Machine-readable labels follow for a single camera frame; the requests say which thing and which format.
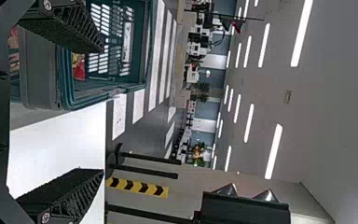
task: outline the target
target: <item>red item in basket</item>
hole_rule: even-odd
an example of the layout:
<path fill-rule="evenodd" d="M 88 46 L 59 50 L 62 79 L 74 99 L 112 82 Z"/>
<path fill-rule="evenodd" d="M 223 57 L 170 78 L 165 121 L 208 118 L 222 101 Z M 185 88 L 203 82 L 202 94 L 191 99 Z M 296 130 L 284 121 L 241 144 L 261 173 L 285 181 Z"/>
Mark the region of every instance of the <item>red item in basket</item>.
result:
<path fill-rule="evenodd" d="M 86 69 L 84 68 L 84 60 L 77 63 L 77 67 L 74 68 L 75 79 L 79 81 L 86 80 Z"/>

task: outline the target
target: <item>light fixture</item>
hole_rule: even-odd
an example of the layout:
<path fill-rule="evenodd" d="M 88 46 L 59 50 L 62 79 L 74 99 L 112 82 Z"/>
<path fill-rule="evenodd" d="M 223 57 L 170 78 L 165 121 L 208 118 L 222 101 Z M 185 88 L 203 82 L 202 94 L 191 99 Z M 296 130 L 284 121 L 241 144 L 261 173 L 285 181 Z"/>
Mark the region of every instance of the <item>light fixture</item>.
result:
<path fill-rule="evenodd" d="M 301 14 L 300 24 L 298 26 L 295 48 L 292 56 L 292 67 L 297 67 L 300 61 L 301 50 L 304 44 L 305 34 L 307 32 L 308 22 L 310 20 L 310 12 L 312 11 L 313 0 L 305 0 L 304 8 Z"/>
<path fill-rule="evenodd" d="M 228 107 L 227 107 L 227 111 L 230 112 L 231 110 L 231 105 L 232 105 L 232 97 L 234 95 L 234 89 L 231 89 L 231 92 L 229 94 L 229 100 L 228 100 Z"/>
<path fill-rule="evenodd" d="M 254 110 L 255 110 L 255 105 L 251 104 L 251 107 L 249 108 L 248 121 L 246 123 L 245 136 L 243 138 L 243 141 L 245 143 L 248 143 L 249 140 L 249 132 L 251 131 Z"/>
<path fill-rule="evenodd" d="M 249 0 L 246 0 L 245 10 L 243 11 L 243 17 L 246 18 L 248 16 L 248 8 L 249 8 Z"/>
<path fill-rule="evenodd" d="M 222 137 L 223 120 L 220 120 L 219 138 Z"/>
<path fill-rule="evenodd" d="M 213 169 L 216 169 L 216 161 L 217 161 L 217 156 L 215 156 L 213 159 Z"/>
<path fill-rule="evenodd" d="M 230 58 L 230 57 L 231 57 L 231 50 L 228 51 L 226 68 L 228 68 L 228 66 L 229 66 L 229 58 Z"/>
<path fill-rule="evenodd" d="M 216 128 L 219 128 L 219 122 L 220 122 L 220 112 L 219 115 L 217 115 Z"/>
<path fill-rule="evenodd" d="M 260 59 L 258 60 L 258 67 L 263 67 L 264 56 L 266 55 L 267 42 L 269 41 L 269 27 L 270 23 L 267 23 L 266 30 L 264 31 L 263 44 L 261 45 Z"/>
<path fill-rule="evenodd" d="M 229 89 L 229 86 L 228 86 L 228 84 L 227 84 L 227 85 L 226 85 L 226 94 L 225 94 L 225 104 L 227 103 L 228 89 Z"/>
<path fill-rule="evenodd" d="M 237 60 L 235 61 L 235 68 L 238 68 L 238 64 L 240 62 L 241 48 L 242 48 L 242 43 L 238 44 Z"/>
<path fill-rule="evenodd" d="M 231 146 L 228 147 L 228 152 L 227 152 L 227 158 L 226 158 L 226 165 L 225 165 L 225 172 L 228 171 L 228 166 L 229 166 L 229 159 L 231 157 Z"/>
<path fill-rule="evenodd" d="M 213 156 L 214 156 L 214 150 L 215 150 L 215 148 L 216 148 L 216 144 L 215 144 L 215 143 L 213 143 L 213 148 L 212 148 L 212 158 L 213 158 Z"/>
<path fill-rule="evenodd" d="M 237 123 L 238 113 L 240 113 L 240 106 L 241 106 L 241 95 L 238 94 L 237 106 L 236 106 L 236 108 L 235 108 L 235 114 L 234 114 L 234 123 Z"/>
<path fill-rule="evenodd" d="M 277 124 L 275 128 L 274 139 L 272 140 L 271 152 L 269 153 L 267 170 L 266 170 L 266 179 L 272 178 L 272 172 L 274 171 L 275 161 L 278 155 L 279 144 L 281 142 L 283 127 L 281 124 Z"/>
<path fill-rule="evenodd" d="M 245 60 L 243 60 L 243 68 L 246 68 L 248 66 L 248 62 L 249 62 L 249 53 L 251 51 L 251 45 L 252 45 L 252 36 L 249 35 L 248 37 L 248 44 L 246 46 L 246 51 L 245 51 Z"/>

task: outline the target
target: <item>plastic basket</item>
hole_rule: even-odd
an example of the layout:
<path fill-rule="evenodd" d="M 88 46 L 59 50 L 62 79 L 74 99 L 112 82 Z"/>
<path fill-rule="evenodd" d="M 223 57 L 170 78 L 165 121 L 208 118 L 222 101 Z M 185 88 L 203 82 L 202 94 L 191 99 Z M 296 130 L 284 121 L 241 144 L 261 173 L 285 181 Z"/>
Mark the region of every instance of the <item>plastic basket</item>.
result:
<path fill-rule="evenodd" d="M 151 50 L 146 48 L 152 48 L 146 39 L 153 42 L 152 35 L 147 37 L 147 28 L 152 26 L 151 2 L 93 0 L 87 1 L 87 8 L 101 32 L 104 52 L 85 55 L 85 80 L 74 79 L 71 51 L 28 34 L 22 40 L 26 47 L 20 44 L 20 71 L 11 74 L 12 101 L 32 109 L 77 110 L 145 88 L 146 65 L 151 60 L 146 57 Z M 34 45 L 43 55 L 37 55 L 40 50 L 33 50 Z"/>

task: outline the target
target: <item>hazard tape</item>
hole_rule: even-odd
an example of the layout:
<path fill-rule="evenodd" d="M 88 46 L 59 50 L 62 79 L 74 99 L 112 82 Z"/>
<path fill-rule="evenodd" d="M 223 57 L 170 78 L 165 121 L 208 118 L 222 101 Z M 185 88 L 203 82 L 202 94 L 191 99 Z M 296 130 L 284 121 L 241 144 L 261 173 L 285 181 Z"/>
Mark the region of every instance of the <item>hazard tape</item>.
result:
<path fill-rule="evenodd" d="M 146 184 L 139 181 L 119 179 L 115 177 L 107 179 L 105 184 L 108 188 L 126 190 L 132 193 L 150 195 L 159 198 L 168 198 L 168 190 L 170 189 L 169 187 Z"/>

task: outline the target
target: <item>ceiling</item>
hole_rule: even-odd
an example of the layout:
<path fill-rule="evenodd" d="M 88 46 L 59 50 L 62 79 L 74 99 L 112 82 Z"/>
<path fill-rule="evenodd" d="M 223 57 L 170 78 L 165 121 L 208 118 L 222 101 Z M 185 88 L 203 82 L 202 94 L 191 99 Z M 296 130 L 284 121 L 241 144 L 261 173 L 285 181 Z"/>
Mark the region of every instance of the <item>ceiling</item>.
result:
<path fill-rule="evenodd" d="M 245 0 L 237 1 L 237 7 L 244 5 Z M 221 106 L 224 127 L 222 137 L 216 137 L 216 169 L 224 170 L 231 146 L 230 172 L 264 176 L 279 123 L 282 140 L 272 178 L 301 181 L 336 223 L 358 223 L 358 1 L 314 0 L 299 66 L 291 67 L 303 6 L 304 0 L 260 0 L 254 7 L 250 0 L 248 17 L 265 21 L 247 22 L 231 40 L 225 88 L 233 88 L 234 97 L 229 113 L 228 103 Z M 264 66 L 258 68 L 268 22 Z M 253 42 L 244 69 L 248 35 Z M 293 91 L 289 105 L 283 102 L 287 90 Z M 255 113 L 244 144 L 250 103 Z"/>

